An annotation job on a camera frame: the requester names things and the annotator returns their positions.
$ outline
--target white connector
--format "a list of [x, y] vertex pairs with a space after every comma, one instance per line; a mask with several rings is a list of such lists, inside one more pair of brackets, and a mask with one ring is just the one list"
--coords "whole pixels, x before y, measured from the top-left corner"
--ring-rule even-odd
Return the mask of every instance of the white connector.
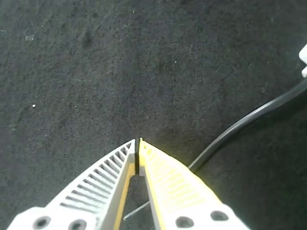
[[[304, 48], [299, 52], [298, 54], [299, 58], [307, 65], [307, 44], [304, 46]], [[307, 67], [302, 70], [303, 77], [307, 77]]]

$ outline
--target mounting hole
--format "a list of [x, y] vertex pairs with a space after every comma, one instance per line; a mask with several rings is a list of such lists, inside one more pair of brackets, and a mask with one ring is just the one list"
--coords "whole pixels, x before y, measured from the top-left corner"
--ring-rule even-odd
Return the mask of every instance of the mounting hole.
[[181, 229], [187, 229], [194, 226], [194, 221], [189, 217], [178, 217], [176, 219], [176, 226]]
[[68, 230], [84, 230], [85, 228], [86, 221], [83, 219], [77, 219], [68, 226]]
[[229, 219], [228, 216], [221, 211], [213, 211], [210, 216], [214, 221], [225, 221]]
[[48, 226], [50, 221], [51, 221], [51, 218], [47, 216], [37, 218], [36, 221], [34, 221], [33, 223], [33, 229], [35, 230], [43, 229]]

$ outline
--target black cable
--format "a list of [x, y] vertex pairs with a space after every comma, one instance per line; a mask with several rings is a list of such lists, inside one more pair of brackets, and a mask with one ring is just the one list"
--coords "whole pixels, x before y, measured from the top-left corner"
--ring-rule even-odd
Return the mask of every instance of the black cable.
[[281, 96], [267, 102], [263, 106], [247, 114], [230, 126], [226, 131], [219, 135], [190, 165], [189, 168], [192, 171], [197, 170], [202, 166], [216, 151], [236, 132], [240, 131], [258, 118], [272, 112], [273, 110], [284, 105], [288, 101], [294, 99], [307, 89], [307, 78], [302, 80], [299, 84], [293, 87], [288, 92]]

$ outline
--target dark fabric surface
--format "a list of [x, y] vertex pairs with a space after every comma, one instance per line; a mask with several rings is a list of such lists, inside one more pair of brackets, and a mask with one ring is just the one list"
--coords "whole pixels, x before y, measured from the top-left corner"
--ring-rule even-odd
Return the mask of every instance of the dark fabric surface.
[[[302, 80], [306, 12], [305, 0], [0, 1], [0, 228], [132, 138], [191, 163]], [[304, 93], [197, 172], [252, 229], [307, 228], [306, 118]], [[134, 179], [125, 213], [145, 201]]]

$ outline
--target ribbed slot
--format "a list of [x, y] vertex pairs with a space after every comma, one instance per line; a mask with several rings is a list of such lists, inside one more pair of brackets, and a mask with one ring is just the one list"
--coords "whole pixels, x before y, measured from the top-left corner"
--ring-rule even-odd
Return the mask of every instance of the ribbed slot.
[[125, 161], [125, 156], [121, 153], [121, 151], [118, 151], [115, 153], [115, 155], [122, 161]]
[[110, 160], [113, 161], [118, 167], [122, 167], [122, 164], [119, 162], [116, 156], [110, 156]]
[[126, 147], [127, 147], [128, 149], [130, 149], [130, 146], [131, 146], [131, 143], [128, 143], [128, 144], [126, 145]]
[[90, 193], [96, 194], [97, 196], [102, 198], [107, 198], [108, 195], [106, 194], [105, 191], [101, 191], [101, 189], [98, 189], [85, 181], [82, 181], [82, 184], [79, 184], [78, 187], [86, 191], [89, 191]]
[[73, 208], [73, 209], [77, 209], [77, 210], [81, 210], [81, 211], [90, 212], [90, 213], [93, 213], [93, 214], [98, 213], [96, 210], [91, 210], [89, 208], [79, 207], [75, 204], [67, 204], [67, 202], [65, 202], [65, 203], [62, 202], [60, 205], [65, 206], [65, 207], [70, 207], [70, 208]]
[[[179, 188], [181, 188], [182, 186], [188, 186], [187, 183], [184, 183], [184, 179], [183, 178], [178, 178], [177, 180], [174, 181], [176, 184], [173, 185], [172, 187], [169, 187], [168, 184], [166, 184], [166, 186], [168, 187], [168, 190], [167, 190], [167, 194], [170, 195], [172, 194], [173, 192], [176, 192]], [[163, 191], [165, 190], [165, 186], [161, 187], [159, 189], [159, 191]]]
[[116, 164], [114, 164], [114, 163], [112, 163], [111, 161], [109, 161], [109, 160], [105, 160], [105, 164], [107, 165], [107, 166], [109, 166], [111, 169], [113, 169], [117, 174], [119, 173], [119, 168], [118, 168], [118, 166], [116, 165]]
[[104, 201], [97, 199], [97, 196], [94, 196], [93, 194], [87, 194], [86, 192], [81, 192], [81, 191], [78, 191], [78, 190], [73, 190], [71, 193], [77, 194], [79, 196], [84, 196], [84, 197], [86, 197], [90, 200], [93, 200], [93, 201], [101, 203], [101, 204], [105, 204]]
[[86, 184], [86, 186], [83, 184], [79, 184], [78, 189], [80, 189], [82, 193], [88, 192], [89, 196], [95, 196], [96, 199], [99, 199], [99, 200], [107, 199], [107, 196], [100, 194], [96, 188], [94, 188], [93, 186], [89, 184]]
[[84, 205], [87, 205], [87, 206], [91, 206], [91, 207], [95, 207], [95, 208], [101, 208], [100, 206], [98, 206], [97, 204], [93, 204], [93, 200], [88, 200], [87, 198], [85, 197], [81, 197], [79, 195], [68, 195], [66, 197], [66, 199], [68, 200], [72, 200], [72, 201], [75, 201], [75, 202], [79, 202], [79, 203], [82, 203]]
[[103, 179], [103, 177], [101, 177], [99, 174], [97, 174], [97, 173], [95, 173], [95, 172], [89, 174], [89, 177], [91, 177], [92, 179], [98, 181], [100, 184], [102, 184], [102, 185], [104, 185], [104, 186], [106, 186], [106, 187], [108, 187], [108, 188], [110, 188], [110, 189], [113, 188], [112, 185], [110, 185], [110, 184], [107, 183], [106, 181], [101, 180], [101, 179]]
[[193, 202], [195, 199], [199, 199], [199, 195], [197, 193], [184, 193], [180, 197], [176, 196], [174, 199], [169, 199], [168, 205], [181, 205], [188, 204]]
[[91, 180], [91, 178], [88, 178], [88, 179], [84, 179], [83, 180], [85, 183], [88, 183], [90, 184], [91, 186], [99, 189], [100, 191], [106, 193], [107, 195], [111, 194], [107, 189], [109, 188], [102, 188], [101, 184], [97, 184], [98, 182], [94, 179]]
[[100, 171], [99, 169], [94, 169], [94, 172], [97, 173], [97, 174], [99, 174], [99, 175], [102, 176], [103, 178], [105, 178], [105, 179], [106, 179], [107, 181], [109, 181], [110, 183], [115, 184], [115, 181], [113, 181], [110, 177], [108, 177], [108, 176], [106, 175], [106, 173]]
[[128, 149], [125, 148], [125, 147], [121, 148], [120, 151], [121, 151], [124, 155], [126, 155], [126, 154], [128, 153]]
[[109, 166], [107, 166], [105, 164], [101, 164], [99, 167], [102, 168], [104, 171], [106, 171], [111, 176], [113, 176], [115, 179], [117, 179], [117, 176], [115, 175], [115, 173], [113, 172], [113, 170]]

